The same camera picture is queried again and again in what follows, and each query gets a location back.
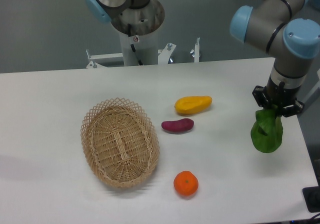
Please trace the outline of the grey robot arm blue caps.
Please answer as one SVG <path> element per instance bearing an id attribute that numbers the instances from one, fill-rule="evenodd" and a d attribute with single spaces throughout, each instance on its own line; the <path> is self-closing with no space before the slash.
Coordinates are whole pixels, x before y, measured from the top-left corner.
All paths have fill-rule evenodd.
<path id="1" fill-rule="evenodd" d="M 296 19 L 309 0 L 262 0 L 258 8 L 240 7 L 232 17 L 230 34 L 274 58 L 266 86 L 252 92 L 258 106 L 275 109 L 277 116 L 300 114 L 297 100 L 309 68 L 320 51 L 320 26 L 310 19 Z M 157 0 L 85 0 L 90 12 L 118 32 L 126 66 L 165 65 L 174 46 L 158 51 L 157 31 L 165 11 Z"/>

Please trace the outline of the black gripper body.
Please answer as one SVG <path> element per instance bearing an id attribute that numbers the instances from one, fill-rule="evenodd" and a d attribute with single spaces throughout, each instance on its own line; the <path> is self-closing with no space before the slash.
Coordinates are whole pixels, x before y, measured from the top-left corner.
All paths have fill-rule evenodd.
<path id="1" fill-rule="evenodd" d="M 266 85 L 266 93 L 270 102 L 278 107 L 293 105 L 305 78 L 306 76 L 288 78 L 279 74 L 271 74 Z"/>

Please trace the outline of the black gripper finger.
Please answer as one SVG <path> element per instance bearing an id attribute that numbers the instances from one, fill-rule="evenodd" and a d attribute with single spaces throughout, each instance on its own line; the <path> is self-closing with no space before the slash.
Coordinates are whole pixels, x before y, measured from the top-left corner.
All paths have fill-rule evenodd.
<path id="1" fill-rule="evenodd" d="M 303 102 L 295 100 L 292 104 L 281 107 L 278 111 L 278 115 L 285 118 L 299 115 L 303 112 L 304 107 L 305 104 Z"/>
<path id="2" fill-rule="evenodd" d="M 262 86 L 255 86 L 252 95 L 257 103 L 257 105 L 263 109 L 269 109 L 270 108 L 270 100 L 269 96 L 267 94 L 266 87 Z"/>

